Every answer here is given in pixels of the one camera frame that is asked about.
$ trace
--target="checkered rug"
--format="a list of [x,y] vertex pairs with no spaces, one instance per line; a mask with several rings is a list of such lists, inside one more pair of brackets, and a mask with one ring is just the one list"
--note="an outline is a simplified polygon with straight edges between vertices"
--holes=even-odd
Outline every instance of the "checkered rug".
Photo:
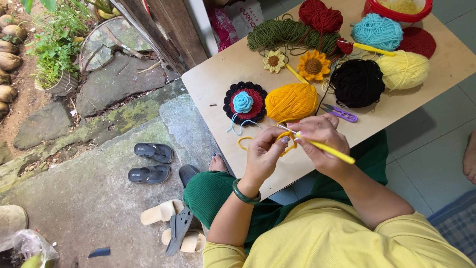
[[428,221],[452,246],[476,264],[476,189],[446,205]]

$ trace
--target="green jade bangle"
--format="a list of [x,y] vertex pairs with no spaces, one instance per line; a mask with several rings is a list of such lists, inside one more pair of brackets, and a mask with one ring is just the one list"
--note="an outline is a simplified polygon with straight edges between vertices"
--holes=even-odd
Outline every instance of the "green jade bangle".
[[233,192],[235,192],[235,194],[237,195],[237,197],[247,203],[247,204],[250,204],[250,205],[255,205],[255,204],[258,204],[260,201],[261,201],[261,193],[258,191],[258,196],[256,198],[249,198],[248,196],[245,196],[244,194],[242,194],[239,190],[238,190],[238,182],[240,181],[240,179],[236,179],[234,182],[233,182]]

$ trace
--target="light blue yarn ball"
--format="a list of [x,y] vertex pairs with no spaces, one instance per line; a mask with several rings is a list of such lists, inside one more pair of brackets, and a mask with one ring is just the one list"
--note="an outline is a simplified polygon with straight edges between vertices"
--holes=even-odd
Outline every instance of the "light blue yarn ball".
[[249,113],[253,106],[253,102],[253,98],[245,91],[242,91],[233,98],[233,108],[237,113]]
[[369,13],[352,29],[357,43],[394,51],[403,40],[402,26],[389,18]]

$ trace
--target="black yarn ball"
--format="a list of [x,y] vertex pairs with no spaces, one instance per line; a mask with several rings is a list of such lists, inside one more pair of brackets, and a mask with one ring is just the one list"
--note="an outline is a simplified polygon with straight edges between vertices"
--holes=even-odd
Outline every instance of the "black yarn ball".
[[349,108],[362,108],[377,103],[385,90],[383,73],[375,61],[349,60],[338,64],[330,77],[336,103]]

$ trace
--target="yellow shirt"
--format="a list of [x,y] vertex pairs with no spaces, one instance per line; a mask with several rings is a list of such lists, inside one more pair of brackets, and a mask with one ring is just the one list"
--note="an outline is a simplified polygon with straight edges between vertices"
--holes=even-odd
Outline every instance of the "yellow shirt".
[[352,206],[312,199],[256,239],[246,257],[242,247],[207,242],[204,268],[475,268],[425,217],[389,219],[374,231]]

